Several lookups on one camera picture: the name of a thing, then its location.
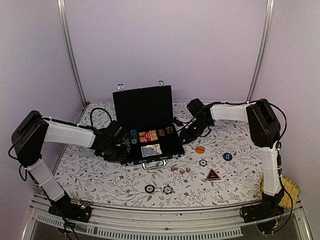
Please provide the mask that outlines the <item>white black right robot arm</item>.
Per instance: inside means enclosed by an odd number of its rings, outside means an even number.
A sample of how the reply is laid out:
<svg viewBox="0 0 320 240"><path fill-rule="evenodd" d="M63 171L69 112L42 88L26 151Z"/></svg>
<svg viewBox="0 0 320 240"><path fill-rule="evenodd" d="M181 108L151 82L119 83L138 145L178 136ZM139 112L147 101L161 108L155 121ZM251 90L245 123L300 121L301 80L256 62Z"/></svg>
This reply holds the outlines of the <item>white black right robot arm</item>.
<svg viewBox="0 0 320 240"><path fill-rule="evenodd" d="M258 148L263 169L262 204L258 213L269 218L278 210L278 204L285 195L282 183L281 138L285 131L274 112L276 105L267 99L231 103L215 101L203 104L198 98L187 107L192 118L179 130L179 141L188 144L197 139L215 121L240 121L247 123L251 141Z"/></svg>

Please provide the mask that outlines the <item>black red triangular button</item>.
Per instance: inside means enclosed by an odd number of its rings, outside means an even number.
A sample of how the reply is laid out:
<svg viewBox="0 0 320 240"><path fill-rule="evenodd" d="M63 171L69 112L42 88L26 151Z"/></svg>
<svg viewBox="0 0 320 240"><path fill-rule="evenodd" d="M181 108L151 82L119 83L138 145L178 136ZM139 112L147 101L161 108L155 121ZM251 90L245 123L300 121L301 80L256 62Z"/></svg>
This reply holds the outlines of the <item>black red triangular button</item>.
<svg viewBox="0 0 320 240"><path fill-rule="evenodd" d="M210 169L207 177L206 177L206 180L207 181L215 181L215 180L220 180L221 178L219 177L219 175L213 170L213 169Z"/></svg>

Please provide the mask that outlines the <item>black poker set case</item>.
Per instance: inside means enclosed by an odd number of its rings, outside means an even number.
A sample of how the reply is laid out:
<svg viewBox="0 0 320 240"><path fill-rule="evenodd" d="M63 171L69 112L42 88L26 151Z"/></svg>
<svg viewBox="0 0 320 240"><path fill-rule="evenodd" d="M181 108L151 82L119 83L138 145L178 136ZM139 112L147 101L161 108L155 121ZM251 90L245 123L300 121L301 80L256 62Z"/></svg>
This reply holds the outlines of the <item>black poker set case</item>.
<svg viewBox="0 0 320 240"><path fill-rule="evenodd" d="M151 86L113 92L113 104L116 120L128 132L130 151L121 165L132 166L145 163L179 158L185 150L179 141L173 123L173 98L170 85ZM166 127L172 126L173 133L166 134ZM137 144L130 143L130 130L138 133L152 130L164 130L165 136L157 141ZM159 144L162 154L142 157L142 146Z"/></svg>

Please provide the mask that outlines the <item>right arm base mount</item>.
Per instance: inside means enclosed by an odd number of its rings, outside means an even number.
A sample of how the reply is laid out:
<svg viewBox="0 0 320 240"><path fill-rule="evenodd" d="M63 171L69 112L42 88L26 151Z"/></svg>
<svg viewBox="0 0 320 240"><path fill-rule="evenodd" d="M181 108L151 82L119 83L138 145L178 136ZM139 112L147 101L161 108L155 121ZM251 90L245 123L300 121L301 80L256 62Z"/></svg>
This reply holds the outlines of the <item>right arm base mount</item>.
<svg viewBox="0 0 320 240"><path fill-rule="evenodd" d="M271 235L277 231L280 221L285 213L284 208L275 209L260 204L245 204L239 210L239 215L245 223L255 222L257 230L263 235Z"/></svg>

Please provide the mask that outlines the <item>orange round blind button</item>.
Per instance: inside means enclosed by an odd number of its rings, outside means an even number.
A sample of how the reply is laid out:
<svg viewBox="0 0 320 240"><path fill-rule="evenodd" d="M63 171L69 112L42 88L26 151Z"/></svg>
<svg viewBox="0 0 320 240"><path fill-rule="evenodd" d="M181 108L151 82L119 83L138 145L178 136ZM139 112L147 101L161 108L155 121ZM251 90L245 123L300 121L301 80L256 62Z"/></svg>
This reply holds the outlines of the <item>orange round blind button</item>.
<svg viewBox="0 0 320 240"><path fill-rule="evenodd" d="M195 152L196 152L197 154L204 154L205 151L206 151L206 149L205 149L205 147L203 147L203 146L196 146L196 147L195 147Z"/></svg>

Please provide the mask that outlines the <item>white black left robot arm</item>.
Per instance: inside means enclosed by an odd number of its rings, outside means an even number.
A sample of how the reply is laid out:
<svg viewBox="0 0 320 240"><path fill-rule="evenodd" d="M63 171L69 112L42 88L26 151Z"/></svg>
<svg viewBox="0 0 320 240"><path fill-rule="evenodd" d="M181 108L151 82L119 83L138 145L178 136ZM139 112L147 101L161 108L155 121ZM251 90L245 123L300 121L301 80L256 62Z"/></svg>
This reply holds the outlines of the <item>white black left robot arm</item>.
<svg viewBox="0 0 320 240"><path fill-rule="evenodd" d="M43 160L44 145L90 149L95 156L107 162L120 162L128 154L126 137L125 128L115 120L110 120L106 127L97 128L93 122L81 125L45 117L39 111L32 110L12 133L8 156L24 167L63 217L70 217L75 211L74 205Z"/></svg>

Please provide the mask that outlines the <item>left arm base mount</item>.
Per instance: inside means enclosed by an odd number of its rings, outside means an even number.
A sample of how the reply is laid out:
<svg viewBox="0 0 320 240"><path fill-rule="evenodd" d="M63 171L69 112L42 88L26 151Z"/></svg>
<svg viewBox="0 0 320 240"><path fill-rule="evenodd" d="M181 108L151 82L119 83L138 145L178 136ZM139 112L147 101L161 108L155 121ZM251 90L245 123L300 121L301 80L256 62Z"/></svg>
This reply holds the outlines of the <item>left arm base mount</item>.
<svg viewBox="0 0 320 240"><path fill-rule="evenodd" d="M88 223L92 215L92 210L90 206L82 208L77 203L71 203L70 200L60 199L50 204L48 213L63 217L67 220Z"/></svg>

